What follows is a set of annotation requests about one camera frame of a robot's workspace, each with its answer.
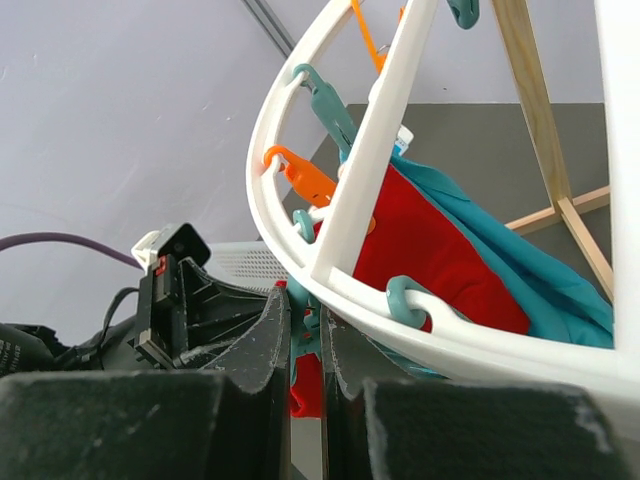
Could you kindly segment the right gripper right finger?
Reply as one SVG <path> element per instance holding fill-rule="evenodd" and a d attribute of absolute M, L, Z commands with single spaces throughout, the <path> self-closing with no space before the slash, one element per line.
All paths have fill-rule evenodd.
<path fill-rule="evenodd" d="M 327 479 L 635 479 L 638 450 L 584 391 L 416 378 L 321 314 Z"/>

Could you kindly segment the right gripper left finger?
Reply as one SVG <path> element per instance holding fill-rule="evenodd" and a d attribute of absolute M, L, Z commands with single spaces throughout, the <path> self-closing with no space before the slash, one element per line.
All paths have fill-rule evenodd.
<path fill-rule="evenodd" d="M 1 382 L 5 479 L 287 479 L 290 305 L 201 370 L 14 374 Z"/>

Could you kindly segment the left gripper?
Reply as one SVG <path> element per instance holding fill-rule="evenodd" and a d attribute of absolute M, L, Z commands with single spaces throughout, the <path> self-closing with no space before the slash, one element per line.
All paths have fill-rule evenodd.
<path fill-rule="evenodd" d="M 267 296 L 209 275 L 191 258 L 165 255 L 139 284 L 131 346 L 155 369 L 198 369 L 262 315 Z"/>

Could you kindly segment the red sock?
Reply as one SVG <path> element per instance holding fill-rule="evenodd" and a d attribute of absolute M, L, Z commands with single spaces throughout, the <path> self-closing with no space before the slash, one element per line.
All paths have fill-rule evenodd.
<path fill-rule="evenodd" d="M 323 413 L 323 376 L 315 354 L 296 359 L 296 379 L 290 387 L 289 411 L 295 418 L 320 418 Z"/>
<path fill-rule="evenodd" d="M 470 321 L 525 335 L 530 320 L 469 240 L 399 171 L 387 169 L 373 218 L 353 271 L 384 290 L 406 275 Z"/>

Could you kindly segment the white round clip hanger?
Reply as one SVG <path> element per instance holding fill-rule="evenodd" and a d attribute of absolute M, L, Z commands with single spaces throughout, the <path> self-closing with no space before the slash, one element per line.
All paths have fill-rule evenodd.
<path fill-rule="evenodd" d="M 409 3 L 360 126 L 313 68 L 352 10 L 321 11 L 254 126 L 247 195 L 267 247 L 322 304 L 429 371 L 568 384 L 636 405 L 639 369 L 611 304 L 449 177 L 393 151 L 434 3 Z"/>

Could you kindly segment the teal cloth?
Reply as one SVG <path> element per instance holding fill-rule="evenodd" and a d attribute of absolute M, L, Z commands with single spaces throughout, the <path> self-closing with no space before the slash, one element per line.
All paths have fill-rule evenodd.
<path fill-rule="evenodd" d="M 459 229 L 499 276 L 530 320 L 525 335 L 613 348 L 612 306 L 589 281 L 495 219 L 441 171 L 399 155 L 392 156 L 390 166 Z"/>

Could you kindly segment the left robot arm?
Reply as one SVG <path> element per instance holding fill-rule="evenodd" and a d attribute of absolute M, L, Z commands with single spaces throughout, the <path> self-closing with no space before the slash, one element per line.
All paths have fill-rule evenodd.
<path fill-rule="evenodd" d="M 101 329 L 65 346 L 42 325 L 1 326 L 1 373 L 199 369 L 262 315 L 264 294 L 208 274 L 191 258 L 161 257 L 114 296 Z"/>

